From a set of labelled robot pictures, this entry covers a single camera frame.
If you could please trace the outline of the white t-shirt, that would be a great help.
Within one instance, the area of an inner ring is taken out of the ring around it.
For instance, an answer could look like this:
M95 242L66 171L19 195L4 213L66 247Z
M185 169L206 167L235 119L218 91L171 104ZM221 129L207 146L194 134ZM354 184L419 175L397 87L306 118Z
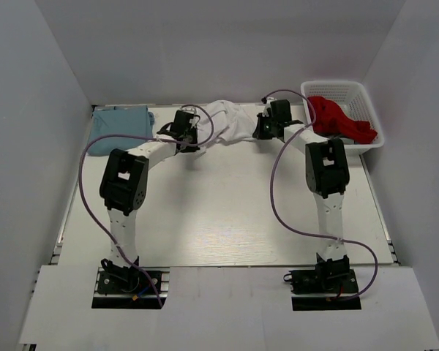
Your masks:
M216 144L232 145L242 141L253 141L257 117L249 114L241 105L227 100L214 101L203 108L211 117L214 133L198 151L204 154L207 148Z

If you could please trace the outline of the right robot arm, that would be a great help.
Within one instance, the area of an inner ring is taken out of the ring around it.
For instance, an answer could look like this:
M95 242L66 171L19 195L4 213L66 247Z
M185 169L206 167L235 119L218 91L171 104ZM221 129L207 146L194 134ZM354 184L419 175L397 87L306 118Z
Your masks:
M350 180L348 161L339 138L322 137L299 120L294 120L286 99L263 99L264 111L258 114L253 133L257 140L278 139L283 142L279 152L294 148L304 155L305 181L313 193L318 213L318 233L309 237L321 238L318 263L348 263L343 240L342 203Z

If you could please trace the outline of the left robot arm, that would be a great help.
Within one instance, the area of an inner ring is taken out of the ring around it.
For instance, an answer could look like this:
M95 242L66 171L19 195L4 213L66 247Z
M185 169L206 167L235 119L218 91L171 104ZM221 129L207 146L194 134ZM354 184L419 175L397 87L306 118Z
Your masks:
M140 146L136 156L121 149L111 151L100 185L100 197L110 219L110 256L102 261L104 268L121 267L115 283L125 292L135 290L140 274L132 269L139 255L135 247L135 220L138 209L146 199L148 175L151 168L180 152L199 149L200 116L192 110L177 110L174 120L163 126L154 141Z

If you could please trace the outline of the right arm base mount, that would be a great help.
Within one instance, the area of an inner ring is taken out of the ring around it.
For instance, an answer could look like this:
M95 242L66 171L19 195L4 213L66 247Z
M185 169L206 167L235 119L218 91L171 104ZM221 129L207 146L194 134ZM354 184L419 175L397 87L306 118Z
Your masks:
M290 285L295 312L361 309L356 274L346 255L339 260L318 257L314 268L289 271L283 281Z

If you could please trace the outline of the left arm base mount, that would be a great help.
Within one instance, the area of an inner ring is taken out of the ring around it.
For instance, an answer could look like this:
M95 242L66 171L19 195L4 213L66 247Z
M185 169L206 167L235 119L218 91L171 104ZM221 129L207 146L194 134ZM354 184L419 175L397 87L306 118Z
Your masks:
M169 271L121 267L101 261L91 307L93 309L158 310L168 296Z

